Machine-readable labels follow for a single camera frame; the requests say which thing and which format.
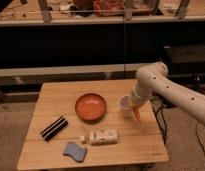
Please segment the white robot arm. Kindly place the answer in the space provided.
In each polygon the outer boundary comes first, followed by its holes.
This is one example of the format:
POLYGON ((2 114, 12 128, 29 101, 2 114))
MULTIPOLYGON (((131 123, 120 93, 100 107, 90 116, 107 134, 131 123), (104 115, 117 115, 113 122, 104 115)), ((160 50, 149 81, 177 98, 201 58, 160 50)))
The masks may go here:
POLYGON ((163 62, 139 67, 131 91, 132 102, 141 107, 156 92, 205 126, 205 95, 170 81, 167 75, 168 68, 163 62))

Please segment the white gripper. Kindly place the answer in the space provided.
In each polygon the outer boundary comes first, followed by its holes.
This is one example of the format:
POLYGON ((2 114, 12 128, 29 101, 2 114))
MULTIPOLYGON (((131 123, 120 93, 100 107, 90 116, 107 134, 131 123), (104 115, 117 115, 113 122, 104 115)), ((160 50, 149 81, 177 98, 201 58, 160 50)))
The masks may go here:
POLYGON ((142 107, 152 96, 152 90, 140 85, 135 85, 131 91, 131 100, 138 108, 142 107))

